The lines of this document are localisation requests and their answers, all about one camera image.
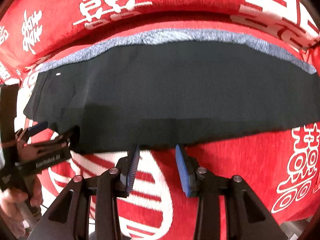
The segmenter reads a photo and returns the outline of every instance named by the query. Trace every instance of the black fabric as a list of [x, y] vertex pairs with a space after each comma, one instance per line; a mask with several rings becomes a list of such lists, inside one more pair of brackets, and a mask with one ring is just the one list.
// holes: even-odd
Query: black fabric
[[57, 132], [78, 125], [82, 154], [167, 148], [320, 121], [319, 85], [245, 45], [137, 45], [40, 73], [24, 114]]

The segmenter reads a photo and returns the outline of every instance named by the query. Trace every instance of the gray fleece lining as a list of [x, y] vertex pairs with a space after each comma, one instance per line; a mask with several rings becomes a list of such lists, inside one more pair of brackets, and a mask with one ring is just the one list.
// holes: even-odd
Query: gray fleece lining
[[126, 37], [115, 37], [102, 41], [85, 49], [74, 52], [62, 59], [44, 63], [40, 72], [45, 72], [62, 65], [82, 62], [92, 59], [113, 47], [128, 45], [156, 45], [177, 41], [218, 41], [233, 44], [245, 44], [246, 46], [263, 52], [273, 57], [289, 61], [309, 74], [316, 73], [316, 69], [302, 60], [297, 59], [277, 45], [268, 43], [262, 39], [244, 33], [233, 33], [214, 29], [157, 29]]

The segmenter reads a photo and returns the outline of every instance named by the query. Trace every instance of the silver bolt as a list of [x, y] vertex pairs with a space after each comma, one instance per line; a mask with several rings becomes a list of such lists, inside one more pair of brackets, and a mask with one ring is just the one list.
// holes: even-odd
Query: silver bolt
[[80, 182], [82, 180], [82, 176], [78, 175], [73, 178], [74, 182]]
[[241, 181], [242, 181], [242, 178], [241, 178], [239, 175], [236, 175], [236, 176], [233, 177], [233, 180], [234, 180], [235, 182], [241, 182]]
[[200, 173], [200, 174], [205, 174], [205, 173], [207, 172], [207, 169], [204, 168], [204, 167], [199, 167], [199, 168], [197, 169], [197, 172]]
[[111, 169], [109, 170], [109, 173], [110, 173], [110, 174], [117, 174], [118, 172], [119, 172], [118, 168], [111, 168]]

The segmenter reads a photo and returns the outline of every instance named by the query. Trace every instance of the metal screw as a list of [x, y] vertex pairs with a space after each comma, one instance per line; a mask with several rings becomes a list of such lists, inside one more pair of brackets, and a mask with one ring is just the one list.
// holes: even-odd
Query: metal screw
[[207, 172], [207, 169], [204, 168], [204, 167], [199, 167], [199, 168], [197, 169], [197, 172], [200, 173], [200, 174], [205, 174], [205, 173]]
[[82, 176], [80, 176], [80, 175], [77, 175], [77, 176], [75, 176], [74, 178], [73, 178], [73, 181], [74, 182], [80, 182], [82, 180]]
[[110, 173], [110, 174], [117, 174], [118, 172], [119, 172], [118, 168], [111, 168], [111, 169], [109, 170], [109, 173]]
[[242, 178], [241, 178], [239, 175], [236, 175], [236, 176], [233, 177], [233, 180], [234, 180], [235, 182], [241, 182], [241, 181], [242, 181]]

